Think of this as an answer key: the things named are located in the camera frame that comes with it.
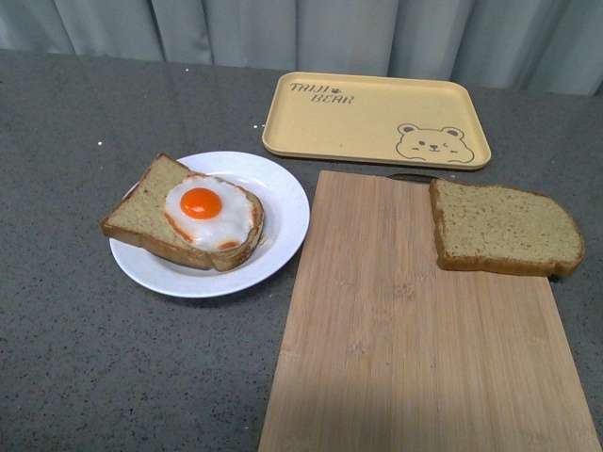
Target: serving tray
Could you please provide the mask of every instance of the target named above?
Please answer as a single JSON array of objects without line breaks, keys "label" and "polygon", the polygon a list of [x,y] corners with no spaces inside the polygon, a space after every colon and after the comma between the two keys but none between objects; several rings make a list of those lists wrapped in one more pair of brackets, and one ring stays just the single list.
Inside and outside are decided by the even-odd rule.
[{"label": "serving tray", "polygon": [[451,82],[327,73],[279,80],[264,145],[282,156],[476,170],[490,147]]}]

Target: toast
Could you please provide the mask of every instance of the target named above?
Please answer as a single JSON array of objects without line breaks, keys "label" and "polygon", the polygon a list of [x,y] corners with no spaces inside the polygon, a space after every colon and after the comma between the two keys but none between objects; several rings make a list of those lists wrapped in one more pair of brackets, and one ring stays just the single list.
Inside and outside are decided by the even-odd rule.
[{"label": "toast", "polygon": [[[139,183],[103,218],[103,234],[182,266],[205,270],[215,268],[217,271],[232,270],[240,266],[250,258],[262,233],[265,216],[262,202],[252,192],[238,186],[253,205],[253,227],[247,239],[240,246],[229,250],[198,250],[176,233],[164,215],[168,192],[193,174],[199,173],[164,153],[159,154]],[[217,179],[231,184],[220,177]]]},{"label": "toast", "polygon": [[578,226],[547,196],[433,179],[430,197],[443,269],[565,277],[584,257]]}]

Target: bear illustration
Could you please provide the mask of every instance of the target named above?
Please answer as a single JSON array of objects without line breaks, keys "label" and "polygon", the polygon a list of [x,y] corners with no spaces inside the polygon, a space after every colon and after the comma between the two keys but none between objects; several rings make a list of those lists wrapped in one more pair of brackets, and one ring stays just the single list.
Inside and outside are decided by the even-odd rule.
[{"label": "bear illustration", "polygon": [[475,158],[464,144],[464,133],[456,127],[421,129],[413,124],[401,124],[396,151],[409,160],[436,163],[469,163]]}]

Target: speckled countertop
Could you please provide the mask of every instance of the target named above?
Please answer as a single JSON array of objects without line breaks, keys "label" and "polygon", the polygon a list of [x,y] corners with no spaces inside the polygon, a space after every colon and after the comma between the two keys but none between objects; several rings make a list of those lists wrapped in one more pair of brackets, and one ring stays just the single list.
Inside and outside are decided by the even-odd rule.
[{"label": "speckled countertop", "polygon": [[[99,221],[161,152],[262,155],[310,201],[321,170],[400,170],[268,153],[282,74],[0,51],[0,449],[257,447],[299,254],[242,292],[178,299],[130,280]],[[539,191],[574,216],[586,257],[551,286],[601,438],[603,99],[469,92],[492,160],[430,172]]]}]

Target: bear ear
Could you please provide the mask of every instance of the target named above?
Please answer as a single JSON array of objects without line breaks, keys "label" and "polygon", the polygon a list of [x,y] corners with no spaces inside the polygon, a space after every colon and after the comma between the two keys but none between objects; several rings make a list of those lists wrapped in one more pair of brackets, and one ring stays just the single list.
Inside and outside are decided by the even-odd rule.
[{"label": "bear ear", "polygon": [[445,132],[453,137],[457,137],[458,139],[463,139],[464,133],[461,129],[457,129],[456,127],[444,127],[442,132]]},{"label": "bear ear", "polygon": [[403,135],[413,132],[416,129],[418,129],[418,127],[416,127],[414,124],[400,124],[398,126],[398,131]]}]

